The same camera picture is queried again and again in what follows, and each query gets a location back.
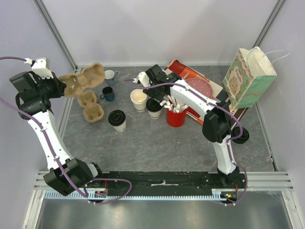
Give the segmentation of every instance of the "red plate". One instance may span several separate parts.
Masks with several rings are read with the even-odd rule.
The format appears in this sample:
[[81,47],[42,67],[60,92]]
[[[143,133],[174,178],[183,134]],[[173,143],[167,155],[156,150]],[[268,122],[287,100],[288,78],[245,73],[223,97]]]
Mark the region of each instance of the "red plate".
[[208,98],[212,98],[213,96],[213,89],[212,86],[205,80],[198,79],[198,78],[192,78],[189,80],[186,80],[187,84],[190,85],[193,89],[200,92],[204,96]]

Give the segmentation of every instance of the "paper bag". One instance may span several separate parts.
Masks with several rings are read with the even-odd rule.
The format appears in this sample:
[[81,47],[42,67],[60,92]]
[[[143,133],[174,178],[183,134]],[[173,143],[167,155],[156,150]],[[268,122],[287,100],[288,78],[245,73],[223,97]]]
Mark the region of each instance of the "paper bag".
[[275,77],[272,64],[259,47],[239,49],[223,80],[232,108],[252,107]]

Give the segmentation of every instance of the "black plastic lid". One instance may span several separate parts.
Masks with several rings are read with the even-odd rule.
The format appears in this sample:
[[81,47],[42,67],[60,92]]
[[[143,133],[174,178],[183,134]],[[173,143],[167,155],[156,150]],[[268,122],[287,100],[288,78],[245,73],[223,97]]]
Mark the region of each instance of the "black plastic lid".
[[108,121],[113,126],[120,126],[126,119],[126,115],[121,110],[114,110],[108,116]]
[[147,107],[147,110],[149,110],[150,112],[158,112],[162,109],[160,104],[152,98],[147,100],[146,107]]

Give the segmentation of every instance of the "gray wall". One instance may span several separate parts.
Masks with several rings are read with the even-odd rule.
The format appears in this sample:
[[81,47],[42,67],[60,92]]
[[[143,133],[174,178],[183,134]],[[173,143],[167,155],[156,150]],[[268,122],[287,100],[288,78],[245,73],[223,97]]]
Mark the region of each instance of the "gray wall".
[[[0,31],[0,56],[48,57],[57,76],[72,71],[32,0],[3,1]],[[22,61],[0,61],[0,97],[15,104],[17,91],[9,78],[30,69]],[[52,101],[56,116],[64,101]],[[37,173],[46,168],[46,160],[34,131],[17,112],[0,104],[0,117],[1,228],[19,229]]]
[[230,63],[276,0],[44,0],[78,65]]
[[[276,164],[291,177],[305,212],[305,2],[290,0],[284,5],[266,39],[264,52],[284,49],[288,58],[274,63],[277,78],[259,99]],[[285,53],[270,54],[275,60]]]

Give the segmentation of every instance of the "red container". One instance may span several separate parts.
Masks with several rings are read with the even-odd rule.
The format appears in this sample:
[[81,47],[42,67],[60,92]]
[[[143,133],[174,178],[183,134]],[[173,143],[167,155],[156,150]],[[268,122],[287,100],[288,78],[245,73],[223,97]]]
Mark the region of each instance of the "red container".
[[180,127],[185,122],[186,112],[187,112],[187,108],[181,113],[174,113],[169,109],[167,109],[166,122],[168,123],[168,125],[172,127]]

